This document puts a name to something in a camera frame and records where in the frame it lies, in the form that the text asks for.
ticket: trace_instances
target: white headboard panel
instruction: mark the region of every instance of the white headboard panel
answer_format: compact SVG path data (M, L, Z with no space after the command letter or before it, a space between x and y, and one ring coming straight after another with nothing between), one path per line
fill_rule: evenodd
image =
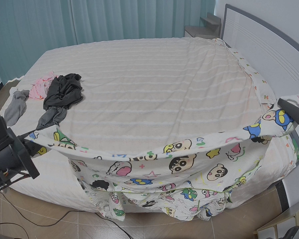
M260 18L228 4L221 38L239 50L266 79L276 98L299 94L299 44L295 40Z

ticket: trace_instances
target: teal curtain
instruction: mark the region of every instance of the teal curtain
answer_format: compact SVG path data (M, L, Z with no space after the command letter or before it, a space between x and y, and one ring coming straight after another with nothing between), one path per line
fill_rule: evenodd
M24 75L47 50L103 40L183 37L215 0L0 0L0 77Z
M75 45L70 0L0 0L0 78L24 75L47 50Z
M184 37L214 13L215 0L71 0L78 43Z

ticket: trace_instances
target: tiled floor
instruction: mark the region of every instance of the tiled floor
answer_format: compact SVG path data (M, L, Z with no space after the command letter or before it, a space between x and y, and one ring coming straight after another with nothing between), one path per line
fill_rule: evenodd
M12 82L0 91L0 109L9 96ZM70 208L41 201L8 190L6 198L29 220L40 225L56 222ZM235 209L226 209L209 221L194 219L179 221L163 213L127 213L124 222L116 221L133 239L246 239L254 238L253 231L281 213L279 197L273 187L253 197ZM94 213L71 212L51 227L38 227L25 220L0 194L0 222L13 222L25 228L30 239L45 238L128 238L117 226L100 219ZM24 230L16 225L0 225L0 233L26 239Z

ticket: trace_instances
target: pillow with leaf print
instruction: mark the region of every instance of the pillow with leaf print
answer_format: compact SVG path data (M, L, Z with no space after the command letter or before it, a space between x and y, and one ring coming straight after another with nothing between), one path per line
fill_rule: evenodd
M250 75L253 84L255 85L256 94L258 94L258 96L260 97L260 101L263 104L274 104L277 100L276 96L269 84L267 83L267 81L265 80L265 78L254 68L251 67L249 62L243 57L243 55L239 51L232 48L230 48L229 50L237 58L238 64L245 70L247 74Z

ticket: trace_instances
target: cartoon print shirt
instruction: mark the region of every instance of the cartoon print shirt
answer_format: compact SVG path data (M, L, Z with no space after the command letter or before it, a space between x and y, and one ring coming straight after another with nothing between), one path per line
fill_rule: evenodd
M299 96L283 99L299 106ZM180 220L208 220L231 202L231 191L248 182L261 166L272 137L296 127L275 104L253 125L211 133L141 152L113 155L77 145L58 126L27 139L69 158L82 189L104 217L124 220L124 205L161 210Z

